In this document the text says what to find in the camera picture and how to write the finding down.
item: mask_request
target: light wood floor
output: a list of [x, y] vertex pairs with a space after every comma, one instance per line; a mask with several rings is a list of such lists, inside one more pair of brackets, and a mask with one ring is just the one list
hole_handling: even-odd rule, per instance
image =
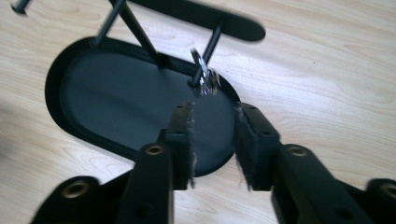
[[[260, 43], [224, 36], [211, 60], [283, 143], [312, 149], [332, 174], [363, 189], [396, 179], [396, 2], [205, 0], [266, 27]], [[191, 60], [210, 32], [131, 5], [158, 51]], [[66, 46], [96, 35], [106, 0], [36, 0], [28, 17], [0, 1], [0, 222], [28, 223], [64, 180], [102, 182], [132, 164], [65, 133], [44, 101]], [[118, 21], [110, 36], [136, 42]], [[196, 189], [176, 192], [175, 223], [276, 223], [270, 193], [249, 192], [235, 158]]]

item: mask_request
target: wood grain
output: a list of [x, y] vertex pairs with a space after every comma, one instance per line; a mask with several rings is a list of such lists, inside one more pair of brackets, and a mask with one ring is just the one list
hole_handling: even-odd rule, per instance
[[[242, 101], [273, 122], [283, 143], [312, 149], [332, 174], [364, 188], [396, 179], [396, 2], [200, 1], [265, 25], [260, 43], [223, 36], [215, 68]], [[210, 32], [131, 5], [158, 51], [191, 61]], [[0, 219], [28, 223], [61, 182], [102, 182], [133, 165], [62, 131], [44, 101], [50, 65], [96, 35], [110, 4], [33, 1], [28, 17], [0, 2]], [[110, 36], [136, 43], [121, 21]], [[196, 189], [176, 192], [175, 223], [276, 223], [268, 192], [249, 192], [232, 158]]]

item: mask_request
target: black plastic part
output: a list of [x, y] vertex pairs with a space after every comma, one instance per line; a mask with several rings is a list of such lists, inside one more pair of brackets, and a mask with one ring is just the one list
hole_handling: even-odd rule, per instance
[[375, 223], [395, 223], [396, 181], [390, 179], [371, 180], [367, 186], [363, 206]]
[[175, 108], [166, 130], [164, 142], [173, 152], [174, 189], [187, 189], [189, 182], [194, 186], [193, 123], [193, 102], [185, 102]]
[[173, 223], [173, 202], [172, 151], [165, 144], [147, 145], [130, 173], [115, 223]]
[[51, 193], [32, 223], [103, 223], [102, 216], [97, 216], [103, 214], [102, 199], [97, 179], [91, 176], [71, 178]]
[[373, 223], [305, 147], [285, 145], [279, 150], [275, 183], [272, 201], [279, 223]]
[[254, 190], [273, 186], [279, 134], [255, 106], [239, 103], [235, 117], [235, 154], [247, 184]]
[[221, 31], [245, 41], [259, 41], [265, 38], [265, 30], [255, 21], [225, 12], [213, 7], [184, 0], [129, 0], [165, 15], [215, 30], [223, 22]]
[[29, 4], [30, 0], [20, 0], [16, 5], [11, 5], [12, 10], [14, 10], [16, 13], [26, 15], [26, 7]]
[[161, 55], [158, 69], [140, 47], [105, 38], [93, 48], [85, 38], [55, 60], [46, 83], [46, 102], [68, 133], [133, 160], [155, 142], [181, 102], [194, 101], [195, 176], [219, 169], [233, 155], [234, 107], [239, 98], [221, 79], [216, 97], [196, 97], [186, 84], [196, 66]]

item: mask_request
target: metal clip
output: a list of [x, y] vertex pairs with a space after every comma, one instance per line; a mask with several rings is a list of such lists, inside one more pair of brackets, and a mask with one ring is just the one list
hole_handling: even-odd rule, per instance
[[199, 85], [194, 88], [195, 93], [200, 96], [208, 94], [216, 95], [218, 93], [218, 86], [221, 87], [219, 74], [207, 67], [205, 60], [196, 49], [191, 50], [191, 55], [195, 64], [197, 64], [202, 71], [199, 79]]

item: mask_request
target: black metal rod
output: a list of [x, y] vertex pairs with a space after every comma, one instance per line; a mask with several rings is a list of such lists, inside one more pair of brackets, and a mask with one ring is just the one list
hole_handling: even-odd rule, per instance
[[107, 35], [108, 31], [114, 23], [114, 20], [117, 18], [117, 15], [119, 15], [122, 8], [125, 7], [125, 2], [126, 0], [111, 1], [111, 4], [113, 5], [113, 10], [110, 12], [110, 15], [108, 15], [107, 20], [102, 26], [102, 29], [100, 30], [98, 36], [92, 41], [95, 46], [99, 45], [102, 42], [103, 38]]
[[[209, 63], [210, 57], [213, 54], [213, 51], [215, 50], [216, 45], [219, 42], [220, 36], [221, 36], [221, 29], [222, 29], [222, 23], [220, 23], [214, 30], [213, 34], [210, 37], [209, 43], [206, 46], [205, 53], [203, 56], [204, 61], [206, 64]], [[197, 71], [195, 72], [195, 76], [192, 78], [191, 85], [193, 87], [198, 86], [199, 84], [199, 78], [201, 77], [202, 74], [202, 68], [201, 66], [198, 67]]]
[[25, 8], [29, 4], [30, 0], [20, 0], [17, 4], [12, 5], [12, 9], [19, 14], [26, 14]]
[[125, 7], [121, 12], [120, 16], [124, 20], [125, 24], [134, 34], [136, 39], [142, 45], [143, 49], [148, 53], [148, 56], [154, 61], [159, 68], [163, 67], [163, 59], [157, 53], [157, 50], [151, 44], [149, 38], [147, 37], [146, 33], [143, 31], [143, 28], [137, 21], [134, 13], [132, 13], [131, 9]]

